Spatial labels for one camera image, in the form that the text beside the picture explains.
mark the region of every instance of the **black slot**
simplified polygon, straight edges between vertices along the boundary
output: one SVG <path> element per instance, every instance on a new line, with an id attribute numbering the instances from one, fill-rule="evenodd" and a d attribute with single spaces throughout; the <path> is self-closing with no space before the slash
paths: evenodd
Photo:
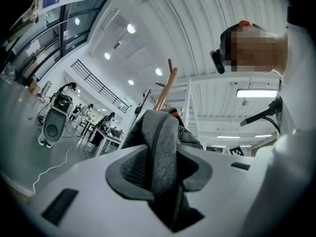
<path id="1" fill-rule="evenodd" d="M 41 214 L 42 217 L 57 226 L 74 201 L 78 192 L 79 191 L 72 189 L 63 189 L 49 207 Z"/>
<path id="2" fill-rule="evenodd" d="M 243 170 L 248 170 L 250 168 L 250 165 L 244 164 L 244 163 L 239 163 L 239 162 L 234 162 L 231 164 L 231 166 L 235 167 L 235 168 L 240 168 Z"/>

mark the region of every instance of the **person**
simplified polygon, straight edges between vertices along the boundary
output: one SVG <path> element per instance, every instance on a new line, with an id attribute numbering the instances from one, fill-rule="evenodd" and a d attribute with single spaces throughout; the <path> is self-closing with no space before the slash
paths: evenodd
<path id="1" fill-rule="evenodd" d="M 88 117 L 91 113 L 91 109 L 93 108 L 93 104 L 89 104 L 87 106 L 84 106 L 81 111 L 78 113 L 78 117 L 76 121 L 73 124 L 73 128 L 77 130 L 78 125 L 81 123 L 84 117 Z"/>
<path id="2" fill-rule="evenodd" d="M 45 117 L 49 111 L 50 108 L 52 108 L 54 106 L 54 102 L 56 100 L 56 96 L 57 94 L 62 94 L 62 95 L 66 95 L 69 96 L 69 94 L 71 93 L 71 91 L 76 90 L 77 84 L 75 82 L 71 82 L 69 84 L 66 84 L 64 86 L 62 86 L 61 88 L 59 88 L 59 90 L 53 94 L 53 96 L 50 98 L 50 103 L 47 105 L 46 111 L 45 111 L 45 115 L 43 117 L 43 121 L 42 123 L 44 124 L 45 121 Z M 39 145 L 44 146 L 45 143 L 45 135 L 44 135 L 44 131 L 43 131 L 43 127 L 42 127 L 42 131 L 38 137 L 38 142 Z M 51 148 L 54 145 L 53 142 L 48 142 L 46 144 L 47 148 Z"/>
<path id="3" fill-rule="evenodd" d="M 81 111 L 81 104 L 76 105 L 76 107 L 75 107 L 75 109 L 74 109 L 74 111 L 73 111 L 73 113 L 71 114 L 71 116 L 70 116 L 69 119 L 75 120 L 75 119 L 77 118 L 77 113 L 78 113 L 79 111 Z"/>
<path id="4" fill-rule="evenodd" d="M 96 127 L 100 127 L 105 133 L 109 133 L 114 117 L 115 112 L 111 112 L 110 115 L 105 116 L 103 119 L 101 119 Z M 96 131 L 91 143 L 98 147 L 102 139 L 103 136 L 98 131 Z"/>
<path id="5" fill-rule="evenodd" d="M 276 72 L 280 75 L 277 96 L 282 99 L 282 112 L 276 115 L 281 135 L 294 129 L 316 127 L 316 50 L 300 20 L 300 11 L 290 6 L 286 32 L 269 33 L 242 20 L 220 35 L 220 48 L 212 54 L 220 72 L 231 65 L 232 72 Z"/>

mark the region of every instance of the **table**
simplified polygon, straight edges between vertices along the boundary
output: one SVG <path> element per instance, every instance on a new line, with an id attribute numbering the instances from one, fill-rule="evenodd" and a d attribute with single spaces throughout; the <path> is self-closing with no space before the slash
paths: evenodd
<path id="1" fill-rule="evenodd" d="M 94 137 L 96 131 L 98 131 L 98 132 L 103 136 L 103 140 L 102 140 L 101 143 L 100 143 L 100 146 L 99 146 L 99 148 L 98 148 L 98 150 L 97 150 L 97 152 L 96 152 L 96 154 L 95 154 L 95 157 L 96 157 L 96 156 L 100 156 L 101 151 L 102 151 L 102 149 L 103 149 L 103 147 L 104 147 L 104 145 L 105 145 L 105 143 L 106 143 L 107 141 L 109 141 L 109 142 L 108 142 L 108 144 L 107 144 L 106 151 L 107 151 L 108 147 L 110 146 L 111 141 L 112 141 L 112 142 L 115 142 L 115 143 L 117 143 L 117 144 L 121 144 L 121 141 L 120 141 L 119 139 L 117 139 L 117 138 L 115 138 L 115 137 L 109 137 L 108 135 L 104 134 L 103 131 L 102 131 L 100 128 L 96 128 L 96 129 L 95 129 L 95 131 L 93 132 L 91 138 Z"/>
<path id="2" fill-rule="evenodd" d="M 90 120 L 88 120 L 87 118 L 84 118 L 87 121 L 87 124 L 85 124 L 84 129 L 81 132 L 81 136 L 85 136 L 85 134 L 87 133 L 87 131 L 89 130 L 89 127 L 92 125 L 96 125 L 95 123 L 91 122 Z"/>

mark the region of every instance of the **fluorescent light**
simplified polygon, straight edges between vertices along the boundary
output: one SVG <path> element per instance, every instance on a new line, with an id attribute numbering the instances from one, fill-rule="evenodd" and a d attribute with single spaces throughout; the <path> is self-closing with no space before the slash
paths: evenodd
<path id="1" fill-rule="evenodd" d="M 130 34 L 133 34 L 135 31 L 134 27 L 131 24 L 127 25 L 127 30 Z"/>
<path id="2" fill-rule="evenodd" d="M 212 145 L 212 147 L 215 147 L 215 148 L 226 148 L 227 146 L 216 146 L 216 145 Z"/>
<path id="3" fill-rule="evenodd" d="M 217 136 L 217 138 L 239 139 L 240 136 Z"/>
<path id="4" fill-rule="evenodd" d="M 156 74 L 157 74 L 158 76 L 162 76 L 162 72 L 161 72 L 161 69 L 160 69 L 160 68 L 157 68 L 157 69 L 156 69 Z"/>
<path id="5" fill-rule="evenodd" d="M 277 96 L 276 89 L 238 89 L 236 97 L 273 97 Z"/>
<path id="6" fill-rule="evenodd" d="M 110 55 L 109 55 L 108 53 L 105 53 L 105 54 L 104 54 L 104 57 L 105 57 L 107 60 L 110 59 Z"/>
<path id="7" fill-rule="evenodd" d="M 263 138 L 263 137 L 270 137 L 272 134 L 265 134 L 265 135 L 256 135 L 255 138 Z"/>

